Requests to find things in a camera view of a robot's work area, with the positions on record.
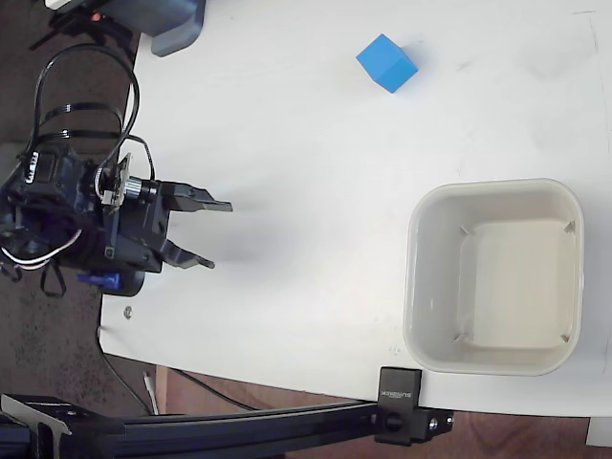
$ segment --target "metal bracket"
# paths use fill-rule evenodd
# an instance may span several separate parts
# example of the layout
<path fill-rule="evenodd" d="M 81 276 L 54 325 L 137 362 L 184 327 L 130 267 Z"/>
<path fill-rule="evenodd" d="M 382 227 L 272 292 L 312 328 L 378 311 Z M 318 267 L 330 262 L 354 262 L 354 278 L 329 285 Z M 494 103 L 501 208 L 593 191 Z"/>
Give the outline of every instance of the metal bracket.
<path fill-rule="evenodd" d="M 421 376 L 421 370 L 381 368 L 377 442 L 409 447 L 452 430 L 452 411 L 418 406 Z"/>
<path fill-rule="evenodd" d="M 3 394 L 2 411 L 30 428 L 33 457 L 54 459 L 113 457 L 112 438 L 123 436 L 120 421 L 68 404 L 55 397 Z"/>

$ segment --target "black wire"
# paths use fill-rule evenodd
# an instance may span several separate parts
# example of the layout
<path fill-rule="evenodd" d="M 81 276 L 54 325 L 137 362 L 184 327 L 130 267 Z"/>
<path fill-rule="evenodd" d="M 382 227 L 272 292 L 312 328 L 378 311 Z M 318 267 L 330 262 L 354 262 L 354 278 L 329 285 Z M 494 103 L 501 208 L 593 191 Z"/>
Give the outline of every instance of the black wire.
<path fill-rule="evenodd" d="M 112 59 L 114 59 L 122 67 L 122 69 L 125 71 L 125 73 L 129 77 L 130 82 L 132 84 L 132 90 L 134 92 L 134 97 L 133 97 L 134 103 L 132 105 L 132 113 L 130 115 L 130 118 L 127 124 L 125 125 L 125 127 L 122 129 L 120 135 L 118 136 L 115 146 L 110 151 L 110 153 L 106 156 L 106 158 L 100 163 L 98 169 L 104 168 L 113 159 L 113 157 L 117 154 L 117 152 L 119 151 L 121 145 L 123 144 L 127 136 L 129 136 L 132 128 L 134 127 L 134 123 L 136 122 L 136 116 L 138 115 L 138 111 L 139 111 L 140 104 L 141 104 L 141 89 L 136 79 L 136 76 L 134 75 L 134 71 L 131 68 L 131 65 L 128 62 L 126 62 L 120 54 L 108 48 L 104 48 L 103 46 L 92 45 L 92 44 L 81 44 L 81 45 L 75 45 L 71 48 L 67 48 L 63 51 L 60 51 L 54 57 L 52 57 L 51 60 L 45 66 L 45 68 L 42 70 L 40 75 L 38 76 L 38 81 L 36 82 L 36 89 L 34 92 L 34 124 L 32 128 L 32 133 L 30 134 L 30 139 L 28 140 L 28 145 L 26 146 L 26 150 L 22 158 L 24 169 L 28 167 L 28 164 L 31 159 L 31 155 L 34 149 L 36 148 L 36 145 L 39 142 L 38 135 L 40 131 L 40 103 L 41 103 L 42 93 L 43 93 L 43 89 L 45 86 L 47 75 L 49 74 L 49 72 L 51 71 L 51 69 L 54 67 L 54 65 L 57 62 L 64 59 L 67 55 L 71 55 L 72 53 L 77 53 L 80 51 L 100 53 L 102 55 L 107 55 L 111 57 Z"/>
<path fill-rule="evenodd" d="M 117 121 L 119 122 L 119 130 L 123 128 L 123 113 L 117 107 L 113 107 L 111 105 L 107 105 L 106 103 L 100 102 L 78 102 L 78 103 L 68 103 L 66 105 L 62 105 L 61 107 L 54 108 L 45 114 L 44 117 L 40 119 L 39 127 L 42 127 L 47 121 L 52 118 L 58 117 L 60 115 L 80 112 L 80 111 L 100 111 L 100 112 L 110 112 L 115 115 Z"/>
<path fill-rule="evenodd" d="M 212 387 L 210 387 L 205 382 L 202 382 L 202 381 L 198 380 L 197 378 L 194 378 L 193 376 L 189 375 L 188 373 L 186 373 L 183 370 L 178 370 L 176 368 L 170 368 L 170 369 L 172 371 L 174 371 L 175 373 L 181 375 L 183 378 L 187 378 L 192 383 L 198 384 L 200 387 L 202 387 L 203 389 L 207 390 L 212 395 L 215 395 L 215 396 L 219 397 L 220 399 L 225 400 L 229 404 L 233 404 L 235 406 L 238 406 L 239 408 L 246 409 L 247 411 L 257 411 L 257 408 L 254 408 L 254 407 L 252 407 L 252 406 L 250 406 L 248 404 L 243 404 L 242 402 L 238 402 L 237 400 L 234 400 L 233 398 L 228 397 L 225 394 L 222 394 L 218 390 L 213 389 Z"/>
<path fill-rule="evenodd" d="M 99 343 L 99 330 L 101 328 L 101 324 L 102 324 L 102 305 L 100 304 L 99 311 L 98 311 L 98 330 L 97 330 L 97 335 L 96 335 L 96 346 L 98 347 L 99 354 L 102 357 L 102 360 L 104 361 L 104 363 L 106 363 L 106 366 L 108 366 L 108 369 L 111 370 L 111 373 L 113 373 L 113 375 L 115 375 L 115 377 L 119 380 L 121 385 L 123 387 L 125 387 L 125 390 L 127 390 L 129 392 L 129 394 L 132 397 L 134 397 L 134 400 L 136 400 L 136 402 L 138 402 L 138 404 L 141 406 L 141 408 L 144 410 L 144 412 L 146 414 L 148 414 L 149 416 L 153 416 L 153 411 L 151 410 L 151 408 L 149 408 L 148 405 L 141 399 L 141 397 L 134 391 L 134 389 L 132 389 L 132 387 L 130 387 L 130 384 L 128 384 L 121 377 L 121 375 L 117 372 L 115 367 L 111 364 L 111 362 L 106 357 L 106 354 L 104 354 L 104 351 L 102 349 L 102 345 Z"/>
<path fill-rule="evenodd" d="M 59 132 L 50 132 L 48 134 L 41 134 L 38 138 L 40 142 L 47 141 L 56 141 L 58 139 L 98 139 L 98 140 L 109 140 L 116 139 L 120 134 L 116 132 L 108 132 L 108 131 L 95 131 L 89 129 L 64 129 Z M 151 150 L 149 150 L 149 145 L 144 141 L 144 139 L 128 135 L 126 137 L 127 140 L 141 143 L 144 147 L 144 151 L 146 152 L 146 158 L 149 161 L 150 175 L 149 180 L 155 180 L 155 165 L 153 165 L 153 157 L 151 156 Z"/>

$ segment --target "white cable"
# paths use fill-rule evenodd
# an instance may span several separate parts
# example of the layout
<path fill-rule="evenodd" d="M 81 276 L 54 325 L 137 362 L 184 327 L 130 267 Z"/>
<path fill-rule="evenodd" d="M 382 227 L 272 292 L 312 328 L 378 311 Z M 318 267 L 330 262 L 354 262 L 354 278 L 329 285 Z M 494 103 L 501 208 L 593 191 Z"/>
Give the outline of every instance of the white cable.
<path fill-rule="evenodd" d="M 102 200 L 102 198 L 104 197 L 102 195 L 102 192 L 99 190 L 99 180 L 102 177 L 102 171 L 103 169 L 101 167 L 99 167 L 96 170 L 96 176 L 94 177 L 94 191 L 96 192 L 97 196 L 99 197 L 100 200 Z"/>
<path fill-rule="evenodd" d="M 149 397 L 151 398 L 151 404 L 153 405 L 153 413 L 159 415 L 160 408 L 157 405 L 157 397 L 155 396 L 155 383 L 146 371 L 144 371 L 143 374 L 144 386 L 146 387 L 146 391 L 149 393 Z"/>
<path fill-rule="evenodd" d="M 43 266 L 47 266 L 51 260 L 45 260 L 38 265 L 15 265 L 15 268 L 19 268 L 23 271 L 36 271 L 42 268 Z"/>
<path fill-rule="evenodd" d="M 17 258 L 16 256 L 13 256 L 9 251 L 7 251 L 4 247 L 2 248 L 2 253 L 4 255 L 6 255 L 8 258 L 10 258 L 12 261 L 14 261 L 15 263 L 17 263 L 18 265 L 37 265 L 39 263 L 42 263 L 43 261 L 49 261 L 51 260 L 54 256 L 56 256 L 58 253 L 60 253 L 61 251 L 65 251 L 66 249 L 68 249 L 70 246 L 72 246 L 77 239 L 79 238 L 79 236 L 81 235 L 81 233 L 83 232 L 82 229 L 79 229 L 75 235 L 70 239 L 70 241 L 68 241 L 66 244 L 64 244 L 61 247 L 58 247 L 57 249 L 55 249 L 54 251 L 50 251 L 49 253 L 47 253 L 46 255 L 43 256 L 39 256 L 38 258 L 33 258 L 32 260 L 22 260 Z"/>

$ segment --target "brown floor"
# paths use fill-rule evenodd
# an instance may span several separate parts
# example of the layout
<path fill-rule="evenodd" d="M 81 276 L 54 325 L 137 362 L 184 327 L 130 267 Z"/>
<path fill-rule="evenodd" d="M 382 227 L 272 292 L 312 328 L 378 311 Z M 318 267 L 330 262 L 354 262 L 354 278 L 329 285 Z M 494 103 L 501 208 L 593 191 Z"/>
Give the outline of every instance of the brown floor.
<path fill-rule="evenodd" d="M 199 376 L 232 398 L 262 408 L 305 406 L 337 401 L 332 397 L 275 389 Z M 158 367 L 162 412 L 220 414 L 239 411 L 173 371 Z M 293 452 L 295 459 L 339 458 L 612 458 L 612 448 L 584 444 L 588 419 L 457 413 L 451 433 L 411 448 L 374 443 L 364 438 L 328 447 Z"/>

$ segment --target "black mount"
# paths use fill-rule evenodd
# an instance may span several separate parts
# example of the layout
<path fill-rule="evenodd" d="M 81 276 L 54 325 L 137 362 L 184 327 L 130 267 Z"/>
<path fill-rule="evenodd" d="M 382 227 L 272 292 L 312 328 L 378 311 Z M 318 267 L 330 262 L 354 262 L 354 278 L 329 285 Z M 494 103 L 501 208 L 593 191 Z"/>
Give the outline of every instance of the black mount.
<path fill-rule="evenodd" d="M 418 407 L 420 385 L 420 370 L 382 368 L 378 403 L 125 419 L 53 397 L 3 395 L 2 411 L 24 426 L 0 418 L 0 458 L 254 459 L 370 435 L 407 447 L 452 430 L 452 411 Z"/>

